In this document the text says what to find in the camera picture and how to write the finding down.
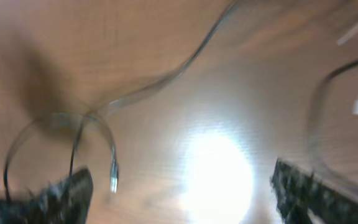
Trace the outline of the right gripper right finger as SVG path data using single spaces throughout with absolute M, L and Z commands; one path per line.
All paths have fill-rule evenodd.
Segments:
M 358 203 L 299 167 L 276 160 L 270 179 L 284 223 L 311 223 L 308 212 L 324 223 L 358 223 Z

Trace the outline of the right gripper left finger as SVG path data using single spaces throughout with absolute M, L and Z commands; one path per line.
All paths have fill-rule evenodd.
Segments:
M 0 198 L 0 224 L 85 224 L 92 196 L 92 176 L 83 167 L 31 198 Z

